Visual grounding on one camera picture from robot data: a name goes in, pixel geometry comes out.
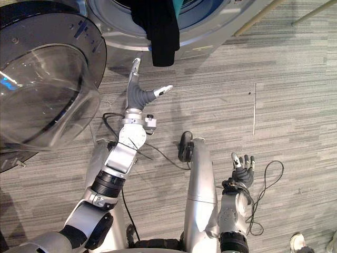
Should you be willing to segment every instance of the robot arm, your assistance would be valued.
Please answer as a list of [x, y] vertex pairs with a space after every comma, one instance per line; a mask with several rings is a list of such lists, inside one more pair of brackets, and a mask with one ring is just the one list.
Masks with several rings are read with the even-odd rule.
[[232, 153], [232, 177], [222, 182], [221, 209], [219, 213], [220, 247], [221, 252], [248, 253], [246, 223], [248, 205], [251, 198], [248, 187], [253, 183], [255, 159], [245, 155], [245, 163]]
[[7, 253], [78, 253], [96, 249], [113, 223], [109, 213], [118, 201], [118, 195], [135, 162], [137, 150], [153, 134], [156, 120], [143, 117], [144, 107], [172, 88], [172, 85], [153, 91], [143, 91], [138, 83], [140, 58], [136, 58], [127, 88], [127, 107], [118, 143], [112, 148], [103, 169], [93, 184], [85, 190], [60, 232], [47, 232]]

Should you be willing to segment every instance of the shoe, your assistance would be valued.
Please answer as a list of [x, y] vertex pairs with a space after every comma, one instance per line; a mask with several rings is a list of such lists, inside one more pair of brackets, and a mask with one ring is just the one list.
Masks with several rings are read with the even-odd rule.
[[300, 249], [306, 246], [304, 236], [301, 233], [296, 233], [290, 238], [291, 253], [297, 253]]
[[337, 231], [335, 232], [332, 240], [326, 247], [326, 253], [334, 253], [334, 252], [337, 252]]

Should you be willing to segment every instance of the black cable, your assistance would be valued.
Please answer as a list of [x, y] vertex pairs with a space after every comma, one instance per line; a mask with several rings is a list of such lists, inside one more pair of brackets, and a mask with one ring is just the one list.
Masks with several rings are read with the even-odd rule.
[[[279, 176], [279, 177], [278, 177], [272, 184], [270, 184], [269, 186], [267, 186], [267, 179], [266, 179], [266, 178], [267, 178], [267, 169], [268, 169], [269, 165], [271, 165], [271, 164], [274, 163], [274, 162], [278, 162], [278, 163], [281, 164], [281, 166], [282, 166], [282, 171], [281, 171], [280, 176]], [[259, 193], [259, 195], [258, 195], [256, 201], [254, 201], [254, 200], [251, 198], [251, 200], [252, 200], [252, 214], [248, 217], [248, 219], [246, 219], [246, 222], [249, 223], [249, 228], [248, 228], [247, 235], [248, 235], [249, 233], [251, 233], [251, 235], [253, 235], [253, 236], [260, 236], [260, 235], [263, 234], [264, 228], [263, 228], [263, 226], [262, 226], [260, 223], [254, 221], [254, 216], [255, 216], [255, 213], [256, 213], [256, 211], [257, 211], [257, 207], [259, 206], [259, 202], [260, 202], [260, 200], [263, 198], [263, 196], [264, 196], [266, 190], [269, 189], [270, 187], [272, 187], [274, 184], [276, 184], [276, 183], [282, 178], [283, 172], [284, 172], [284, 165], [283, 165], [283, 163], [282, 163], [281, 161], [278, 161], [278, 160], [271, 161], [271, 162], [268, 163], [268, 165], [265, 167], [265, 169], [264, 169], [263, 190]], [[259, 233], [253, 233], [253, 232], [252, 232], [252, 227], [253, 227], [254, 224], [257, 224], [257, 225], [260, 226], [261, 232], [259, 232]]]
[[126, 211], [127, 211], [127, 214], [128, 214], [128, 216], [129, 216], [129, 218], [130, 218], [130, 220], [131, 220], [131, 223], [132, 223], [134, 229], [135, 229], [135, 233], [136, 233], [136, 235], [137, 235], [137, 239], [138, 239], [138, 241], [140, 241], [141, 239], [140, 239], [140, 237], [139, 237], [139, 234], [138, 234], [136, 225], [135, 225], [135, 223], [133, 222], [133, 219], [132, 219], [132, 217], [131, 217], [131, 214], [130, 214], [130, 212], [129, 212], [128, 208], [127, 208], [127, 205], [126, 205], [126, 201], [125, 201], [125, 197], [124, 197], [124, 191], [123, 191], [123, 188], [122, 188], [122, 198], [123, 198], [123, 202], [124, 202], [124, 206], [125, 206], [125, 209], [126, 209]]
[[[118, 135], [117, 135], [117, 133], [114, 131], [114, 129], [109, 125], [109, 123], [108, 123], [108, 121], [107, 121], [108, 118], [115, 117], [115, 116], [123, 116], [123, 115], [120, 114], [120, 113], [107, 112], [107, 113], [104, 113], [104, 114], [102, 115], [102, 119], [103, 119], [103, 122], [104, 122], [105, 126], [106, 126], [106, 127], [107, 127], [107, 128], [114, 134], [114, 136], [116, 137], [117, 142], [120, 143], [120, 144], [122, 144], [122, 145], [124, 145], [124, 146], [127, 146], [127, 147], [130, 148], [130, 149], [136, 150], [137, 153], [139, 153], [139, 154], [145, 156], [146, 158], [152, 160], [152, 158], [148, 157], [147, 155], [144, 155], [144, 154], [141, 153], [138, 149], [134, 149], [134, 148], [129, 147], [128, 145], [125, 145], [125, 144], [123, 144], [123, 143], [121, 143], [121, 142], [118, 141]], [[133, 142], [131, 139], [130, 139], [130, 141], [131, 141], [132, 144], [137, 148], [137, 146], [134, 144], [134, 142]], [[151, 147], [151, 148], [157, 150], [157, 151], [158, 151], [158, 152], [159, 152], [165, 159], [167, 159], [167, 160], [168, 160], [171, 164], [173, 164], [174, 166], [176, 166], [176, 167], [178, 167], [178, 168], [180, 168], [180, 169], [182, 169], [182, 170], [190, 170], [190, 169], [191, 169], [189, 163], [187, 163], [188, 169], [187, 169], [187, 168], [180, 167], [180, 166], [178, 166], [177, 164], [175, 164], [171, 159], [169, 159], [169, 158], [168, 158], [162, 151], [160, 151], [160, 150], [159, 150], [158, 148], [156, 148], [155, 146], [153, 146], [153, 145], [151, 145], [151, 144], [148, 144], [148, 143], [145, 143], [145, 145], [148, 145], [149, 147]], [[123, 191], [123, 188], [122, 188], [122, 198], [123, 198], [123, 202], [124, 202], [125, 209], [126, 209], [127, 214], [128, 214], [128, 216], [129, 216], [129, 218], [130, 218], [130, 221], [131, 221], [131, 223], [132, 223], [132, 226], [133, 226], [134, 229], [135, 229], [135, 233], [136, 233], [136, 235], [137, 235], [137, 239], [138, 239], [138, 241], [140, 241], [140, 237], [139, 237], [139, 234], [138, 234], [136, 225], [135, 225], [135, 223], [134, 223], [134, 221], [133, 221], [133, 219], [132, 219], [132, 216], [131, 216], [131, 214], [130, 214], [128, 208], [127, 208], [127, 205], [126, 205], [126, 201], [125, 201], [125, 198], [124, 198], [124, 191]]]
[[179, 165], [175, 164], [170, 158], [168, 158], [162, 151], [160, 151], [158, 148], [156, 148], [155, 146], [151, 145], [151, 144], [148, 144], [148, 143], [144, 143], [144, 145], [147, 145], [153, 149], [155, 149], [156, 151], [158, 151], [167, 161], [169, 161], [171, 164], [173, 164], [174, 166], [176, 166], [177, 168], [179, 169], [182, 169], [182, 170], [190, 170], [190, 166], [189, 164], [187, 164], [187, 166], [189, 167], [188, 169], [187, 168], [184, 168], [184, 167], [180, 167]]
[[109, 125], [109, 123], [107, 122], [107, 119], [110, 118], [110, 117], [114, 117], [114, 116], [123, 116], [122, 114], [119, 114], [119, 113], [114, 113], [114, 112], [107, 112], [107, 113], [104, 113], [103, 116], [102, 116], [102, 119], [103, 119], [103, 122], [105, 124], [105, 126], [114, 134], [114, 136], [116, 137], [116, 139], [118, 140], [118, 135], [117, 133], [115, 132], [115, 130], [113, 130], [113, 128]]

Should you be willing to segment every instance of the gray carpet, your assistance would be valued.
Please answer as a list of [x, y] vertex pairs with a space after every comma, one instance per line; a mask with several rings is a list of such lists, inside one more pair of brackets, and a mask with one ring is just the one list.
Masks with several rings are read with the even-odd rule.
[[[265, 166], [275, 159], [284, 163], [284, 176], [256, 213], [264, 234], [249, 235], [252, 253], [289, 252], [297, 231], [323, 253], [337, 230], [337, 5], [290, 25], [323, 2], [286, 1], [209, 57], [140, 69], [144, 89], [174, 85], [145, 113], [158, 120], [148, 143], [175, 162], [175, 142], [186, 130], [206, 138], [218, 185], [231, 174], [231, 152], [253, 154], [255, 198]], [[75, 141], [1, 174], [1, 231], [10, 246], [62, 228], [83, 193], [94, 140], [112, 138], [100, 116], [122, 112], [127, 75], [124, 69], [106, 70], [97, 117]], [[111, 124], [117, 127], [117, 119]], [[189, 172], [148, 147], [142, 152], [153, 161], [139, 156], [124, 188], [141, 239], [178, 238]], [[267, 183], [280, 173], [277, 165], [270, 169]]]

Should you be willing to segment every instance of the washing machine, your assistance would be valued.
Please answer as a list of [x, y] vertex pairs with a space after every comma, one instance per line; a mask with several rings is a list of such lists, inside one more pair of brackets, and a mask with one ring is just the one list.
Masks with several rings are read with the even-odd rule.
[[[129, 67], [151, 41], [130, 1], [24, 1], [0, 8], [0, 169], [63, 147], [94, 117], [107, 67]], [[212, 53], [264, 0], [184, 0], [175, 60]]]
[[[83, 10], [100, 29], [107, 46], [107, 66], [129, 67], [137, 52], [152, 64], [151, 42], [131, 18], [132, 0], [87, 0]], [[177, 18], [180, 49], [175, 60], [208, 55], [255, 16], [264, 0], [184, 0]]]

